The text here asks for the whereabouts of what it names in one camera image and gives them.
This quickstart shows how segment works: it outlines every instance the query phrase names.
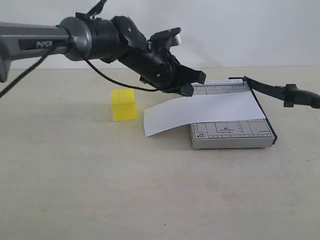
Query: yellow cube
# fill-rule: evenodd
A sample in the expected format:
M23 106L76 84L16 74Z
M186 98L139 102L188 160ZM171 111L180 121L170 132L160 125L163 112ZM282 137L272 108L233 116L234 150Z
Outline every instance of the yellow cube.
M137 119L135 92L132 88L111 91L111 109L114 122Z

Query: white table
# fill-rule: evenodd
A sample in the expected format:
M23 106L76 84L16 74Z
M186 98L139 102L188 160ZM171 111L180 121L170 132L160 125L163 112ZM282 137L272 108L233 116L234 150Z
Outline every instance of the white table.
M320 93L316 66L204 71ZM37 70L0 100L1 240L319 239L320 110L257 93L272 148L192 150L187 126L144 136L143 110L172 95L136 91L139 118L113 122L114 88L92 70Z

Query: white paper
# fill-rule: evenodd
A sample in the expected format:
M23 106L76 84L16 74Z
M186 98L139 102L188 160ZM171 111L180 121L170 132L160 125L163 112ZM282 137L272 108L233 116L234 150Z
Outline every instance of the white paper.
M179 126L265 119L250 91L179 97L144 111L146 137Z

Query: yellow block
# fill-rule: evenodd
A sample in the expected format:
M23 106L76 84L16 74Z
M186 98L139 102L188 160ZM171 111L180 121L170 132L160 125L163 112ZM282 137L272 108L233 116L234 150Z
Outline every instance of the yellow block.
M132 88L111 91L111 109L114 122L137 119L137 104Z

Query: white wall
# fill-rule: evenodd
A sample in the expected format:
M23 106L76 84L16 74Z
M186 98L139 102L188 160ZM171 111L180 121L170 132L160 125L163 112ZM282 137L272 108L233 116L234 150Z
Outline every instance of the white wall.
M97 1L3 0L0 22L56 25ZM101 17L129 16L147 38L181 27L182 44L172 52L191 67L320 65L319 9L319 0L109 0ZM16 61L12 67L32 62ZM63 56L51 56L41 67L87 68Z

